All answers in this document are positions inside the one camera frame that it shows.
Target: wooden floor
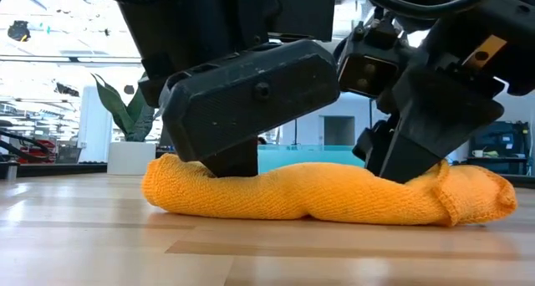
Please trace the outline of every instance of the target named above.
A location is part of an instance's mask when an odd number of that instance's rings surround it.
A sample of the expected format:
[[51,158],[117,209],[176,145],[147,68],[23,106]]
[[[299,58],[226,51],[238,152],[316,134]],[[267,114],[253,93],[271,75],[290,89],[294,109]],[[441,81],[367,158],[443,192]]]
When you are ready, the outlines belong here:
[[139,178],[0,182],[1,285],[534,285],[535,192],[486,226],[216,220],[148,205]]

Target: folded towel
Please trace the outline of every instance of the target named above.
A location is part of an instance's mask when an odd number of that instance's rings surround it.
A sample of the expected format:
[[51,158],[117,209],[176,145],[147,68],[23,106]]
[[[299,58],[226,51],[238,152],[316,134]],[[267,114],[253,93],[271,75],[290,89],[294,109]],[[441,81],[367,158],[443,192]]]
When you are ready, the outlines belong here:
[[168,212],[219,218],[298,219],[455,226],[506,217],[512,185],[477,166],[446,162],[402,185],[364,168],[303,163],[255,177],[215,178],[202,164],[165,155],[142,182],[149,203]]

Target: doorway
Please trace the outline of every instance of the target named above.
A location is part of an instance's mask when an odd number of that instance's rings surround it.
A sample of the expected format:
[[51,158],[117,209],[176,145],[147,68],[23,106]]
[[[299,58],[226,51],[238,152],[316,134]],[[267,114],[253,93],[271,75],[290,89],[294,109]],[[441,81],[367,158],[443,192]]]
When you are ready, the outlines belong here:
[[325,146],[354,146],[353,116],[324,116]]

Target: white planter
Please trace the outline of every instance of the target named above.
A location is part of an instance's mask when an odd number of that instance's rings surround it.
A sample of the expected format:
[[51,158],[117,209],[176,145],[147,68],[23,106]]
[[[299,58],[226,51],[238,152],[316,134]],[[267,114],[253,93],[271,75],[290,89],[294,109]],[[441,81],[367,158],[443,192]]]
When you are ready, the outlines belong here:
[[140,142],[115,142],[108,152],[108,174],[140,176],[156,158],[156,145]]

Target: cable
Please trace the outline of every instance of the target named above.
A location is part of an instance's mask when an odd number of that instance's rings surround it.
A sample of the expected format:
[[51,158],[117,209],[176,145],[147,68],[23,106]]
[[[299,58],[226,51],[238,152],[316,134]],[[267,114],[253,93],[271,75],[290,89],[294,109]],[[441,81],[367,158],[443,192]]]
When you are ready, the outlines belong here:
[[47,148],[47,146],[37,142],[36,140],[31,140],[27,137],[20,136],[20,135],[13,135],[8,132],[1,131],[1,130],[0,130],[0,135],[5,135],[15,140],[22,140],[22,141],[34,144],[37,147],[39,147],[39,149],[45,154],[45,156],[32,156],[32,155],[29,155],[28,153],[20,151],[19,149],[15,148],[15,146],[6,143],[3,140],[0,140],[0,147],[7,150],[8,152],[13,153],[15,156],[22,157],[24,160],[34,161],[34,162],[43,162],[43,161],[47,161],[48,156],[50,156],[50,150]]
[[474,8],[485,0],[455,0],[438,5],[419,5],[403,0],[371,0],[396,14],[410,18],[440,18]]

